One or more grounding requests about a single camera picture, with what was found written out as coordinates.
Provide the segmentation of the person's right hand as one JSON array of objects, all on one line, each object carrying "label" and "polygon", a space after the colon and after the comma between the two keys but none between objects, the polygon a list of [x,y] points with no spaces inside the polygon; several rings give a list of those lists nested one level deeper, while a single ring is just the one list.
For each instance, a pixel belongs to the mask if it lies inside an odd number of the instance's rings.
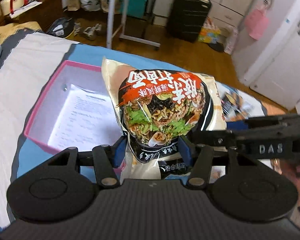
[{"label": "person's right hand", "polygon": [[300,161],[273,159],[271,165],[275,171],[288,178],[295,185],[299,194],[298,206],[300,206]]}]

